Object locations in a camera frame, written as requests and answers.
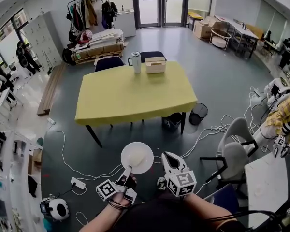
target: white tumbler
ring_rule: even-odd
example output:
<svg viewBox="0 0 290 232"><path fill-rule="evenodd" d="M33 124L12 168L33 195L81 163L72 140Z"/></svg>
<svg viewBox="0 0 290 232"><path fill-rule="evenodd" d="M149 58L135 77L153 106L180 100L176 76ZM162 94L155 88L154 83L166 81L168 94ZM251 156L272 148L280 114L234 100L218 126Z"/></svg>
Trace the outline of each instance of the white tumbler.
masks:
<svg viewBox="0 0 290 232"><path fill-rule="evenodd" d="M128 63L133 66L135 73L141 73L141 54L139 52L132 52L132 57L128 58Z"/></svg>

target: plaid shirt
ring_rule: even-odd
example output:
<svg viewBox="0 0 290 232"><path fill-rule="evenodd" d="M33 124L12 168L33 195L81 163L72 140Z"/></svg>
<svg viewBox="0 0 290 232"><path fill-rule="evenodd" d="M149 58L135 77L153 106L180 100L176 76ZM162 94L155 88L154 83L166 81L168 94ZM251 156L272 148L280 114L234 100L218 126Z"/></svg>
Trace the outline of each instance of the plaid shirt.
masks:
<svg viewBox="0 0 290 232"><path fill-rule="evenodd" d="M283 101L278 110L271 112L265 121L266 126L275 126L276 134L282 135L282 126L290 122L290 97ZM288 134L288 143L290 143L290 133Z"/></svg>

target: sneaker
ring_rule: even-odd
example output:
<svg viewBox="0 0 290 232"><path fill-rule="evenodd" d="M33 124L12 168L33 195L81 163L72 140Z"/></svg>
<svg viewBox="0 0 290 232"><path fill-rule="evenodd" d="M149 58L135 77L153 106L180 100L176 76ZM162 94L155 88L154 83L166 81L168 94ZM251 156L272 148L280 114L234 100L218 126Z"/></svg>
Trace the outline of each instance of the sneaker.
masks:
<svg viewBox="0 0 290 232"><path fill-rule="evenodd" d="M166 179L164 177L160 177L157 181L157 187L159 190L166 190Z"/></svg>

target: wooden pallet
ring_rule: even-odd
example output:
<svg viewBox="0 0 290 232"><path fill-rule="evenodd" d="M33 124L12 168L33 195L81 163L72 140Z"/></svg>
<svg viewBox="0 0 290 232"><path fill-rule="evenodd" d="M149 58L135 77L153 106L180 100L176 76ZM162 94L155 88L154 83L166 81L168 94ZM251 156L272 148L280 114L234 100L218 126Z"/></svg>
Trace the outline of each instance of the wooden pallet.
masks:
<svg viewBox="0 0 290 232"><path fill-rule="evenodd" d="M94 62L96 59L102 58L102 57L105 57L105 56L119 56L119 57L122 57L122 51L123 50L114 51L114 52L107 52L107 53L99 54L99 55L96 55L96 56L93 56L93 57L80 59L80 60L77 60L75 62L76 62L76 64L89 63L89 62Z"/></svg>
<svg viewBox="0 0 290 232"><path fill-rule="evenodd" d="M49 114L49 111L53 104L53 98L56 91L56 86L59 82L59 79L65 69L66 64L62 63L60 65L55 66L49 80L46 84L44 93L42 95L40 105L37 111L38 116L43 116Z"/></svg>

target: door frame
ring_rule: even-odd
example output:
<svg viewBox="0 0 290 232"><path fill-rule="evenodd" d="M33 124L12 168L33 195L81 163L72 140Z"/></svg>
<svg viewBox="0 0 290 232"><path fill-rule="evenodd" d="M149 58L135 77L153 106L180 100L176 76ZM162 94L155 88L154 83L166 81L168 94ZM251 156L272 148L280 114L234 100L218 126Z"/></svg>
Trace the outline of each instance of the door frame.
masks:
<svg viewBox="0 0 290 232"><path fill-rule="evenodd" d="M133 0L134 20L135 20L136 29L151 28L151 27L172 27L172 26L185 27L186 21L187 21L187 16L188 16L188 4L189 4L189 0L183 0L181 22L165 23L166 0L158 0L158 22L157 23L150 23L150 24L141 24L139 0Z"/></svg>

